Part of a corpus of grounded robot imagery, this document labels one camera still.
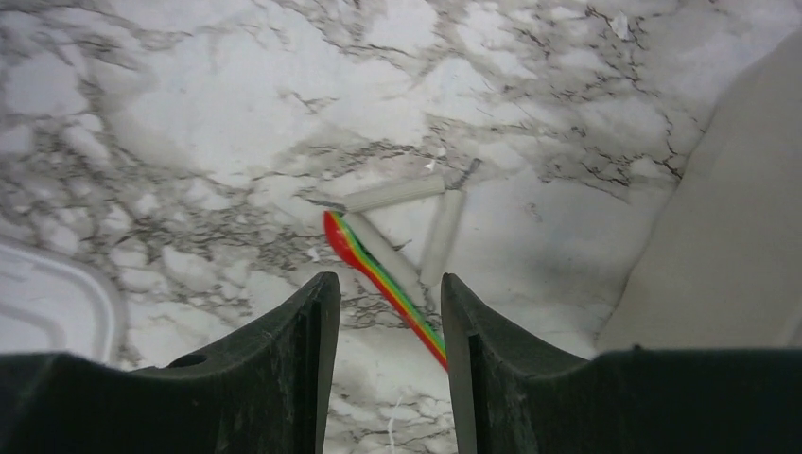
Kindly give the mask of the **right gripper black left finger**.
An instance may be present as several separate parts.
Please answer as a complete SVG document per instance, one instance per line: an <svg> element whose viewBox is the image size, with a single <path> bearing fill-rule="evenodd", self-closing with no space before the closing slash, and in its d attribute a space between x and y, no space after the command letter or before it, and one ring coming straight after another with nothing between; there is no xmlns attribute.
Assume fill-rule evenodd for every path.
<svg viewBox="0 0 802 454"><path fill-rule="evenodd" d="M166 367L1 358L5 453L320 453L340 324L321 272L274 310Z"/></svg>

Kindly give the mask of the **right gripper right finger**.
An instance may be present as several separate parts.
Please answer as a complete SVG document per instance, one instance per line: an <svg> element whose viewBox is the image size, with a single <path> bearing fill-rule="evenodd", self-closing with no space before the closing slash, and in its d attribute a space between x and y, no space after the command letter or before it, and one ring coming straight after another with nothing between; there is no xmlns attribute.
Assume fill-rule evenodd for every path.
<svg viewBox="0 0 802 454"><path fill-rule="evenodd" d="M539 339L457 275L441 284L461 453L797 453L797 349L651 350L590 360Z"/></svg>

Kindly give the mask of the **red plastic spoon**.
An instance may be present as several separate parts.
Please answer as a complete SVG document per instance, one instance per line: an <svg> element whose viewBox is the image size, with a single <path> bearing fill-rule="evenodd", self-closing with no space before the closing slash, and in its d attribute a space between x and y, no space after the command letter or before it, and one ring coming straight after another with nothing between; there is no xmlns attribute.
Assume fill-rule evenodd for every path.
<svg viewBox="0 0 802 454"><path fill-rule="evenodd" d="M425 320L409 295L362 246L342 216L334 211L324 211L323 229L335 254L374 284L431 355L448 371L445 344L440 334Z"/></svg>

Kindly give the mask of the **white clay pipe triangle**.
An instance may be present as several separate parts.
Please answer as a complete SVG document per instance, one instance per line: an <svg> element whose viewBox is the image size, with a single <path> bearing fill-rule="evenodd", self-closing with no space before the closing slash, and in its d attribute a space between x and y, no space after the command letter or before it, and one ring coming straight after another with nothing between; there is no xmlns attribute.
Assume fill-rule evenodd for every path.
<svg viewBox="0 0 802 454"><path fill-rule="evenodd" d="M359 190L330 204L327 221L414 305L431 310L461 222L465 186L481 165L475 158L459 175L432 172Z"/></svg>

